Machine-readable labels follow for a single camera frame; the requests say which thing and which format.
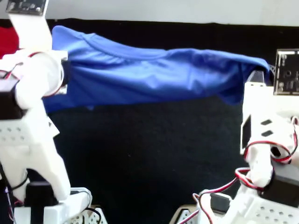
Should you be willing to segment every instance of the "red wire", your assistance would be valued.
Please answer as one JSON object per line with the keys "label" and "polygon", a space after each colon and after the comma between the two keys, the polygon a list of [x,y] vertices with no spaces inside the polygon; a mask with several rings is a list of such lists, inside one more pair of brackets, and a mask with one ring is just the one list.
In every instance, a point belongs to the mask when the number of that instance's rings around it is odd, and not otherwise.
{"label": "red wire", "polygon": [[245,148],[245,151],[244,151],[244,159],[245,160],[246,160],[246,157],[247,157],[247,154],[248,154],[249,147],[253,146],[253,145],[256,145],[256,144],[275,145],[275,146],[283,148],[288,154],[291,154],[290,151],[285,146],[283,146],[281,144],[278,144],[276,142],[273,142],[273,141],[254,141],[254,142],[251,142],[249,145],[247,145],[247,147]]}

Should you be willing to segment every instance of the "blue cloth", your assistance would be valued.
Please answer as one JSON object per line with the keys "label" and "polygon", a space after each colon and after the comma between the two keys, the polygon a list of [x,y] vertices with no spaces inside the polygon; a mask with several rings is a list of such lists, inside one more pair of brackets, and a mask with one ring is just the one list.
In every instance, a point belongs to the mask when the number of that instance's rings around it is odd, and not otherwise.
{"label": "blue cloth", "polygon": [[263,59],[227,52],[134,48],[62,26],[52,35],[53,49],[69,53],[71,78],[66,95],[44,99],[48,112],[213,95],[235,104],[252,70],[259,66],[269,72]]}

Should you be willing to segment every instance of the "black fabric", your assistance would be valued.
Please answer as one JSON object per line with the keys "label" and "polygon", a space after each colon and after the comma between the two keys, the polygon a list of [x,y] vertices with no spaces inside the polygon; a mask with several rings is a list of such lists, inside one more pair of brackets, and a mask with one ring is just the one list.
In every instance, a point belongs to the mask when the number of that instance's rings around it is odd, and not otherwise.
{"label": "black fabric", "polygon": [[[277,48],[297,48],[299,37],[297,28],[286,27],[49,21],[50,27],[58,24],[136,47],[217,49],[270,63]],[[227,183],[245,165],[239,155],[242,105],[228,106],[216,97],[50,116],[61,132],[55,142],[72,186],[90,189],[110,224],[167,224],[180,205],[193,203],[192,192]],[[5,223],[7,208],[1,212]]]}

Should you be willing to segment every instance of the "perforated plate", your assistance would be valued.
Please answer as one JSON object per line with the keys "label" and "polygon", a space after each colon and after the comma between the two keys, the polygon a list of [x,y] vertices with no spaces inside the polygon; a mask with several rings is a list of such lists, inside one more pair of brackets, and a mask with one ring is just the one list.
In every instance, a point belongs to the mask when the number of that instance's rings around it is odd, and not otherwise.
{"label": "perforated plate", "polygon": [[255,196],[244,217],[261,224],[299,224],[299,209]]}
{"label": "perforated plate", "polygon": [[108,224],[102,209],[96,208],[96,210],[101,214],[100,222],[99,216],[97,214],[85,210],[81,214],[69,220],[68,222],[65,222],[64,224]]}

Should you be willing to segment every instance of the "black wire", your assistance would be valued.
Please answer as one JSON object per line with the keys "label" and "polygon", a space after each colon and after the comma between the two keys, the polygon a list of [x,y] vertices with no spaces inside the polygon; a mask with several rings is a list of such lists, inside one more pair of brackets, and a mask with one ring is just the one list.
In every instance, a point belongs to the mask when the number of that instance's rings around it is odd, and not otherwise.
{"label": "black wire", "polygon": [[22,183],[20,183],[19,185],[11,188],[11,191],[17,190],[18,188],[20,188],[21,186],[23,186],[26,183],[27,180],[28,180],[28,174],[26,174],[26,178],[22,181]]}
{"label": "black wire", "polygon": [[99,221],[98,221],[98,224],[100,224],[102,216],[101,216],[101,214],[96,209],[86,208],[85,210],[89,210],[89,211],[92,211],[92,212],[96,213],[99,216],[99,218],[100,218]]}

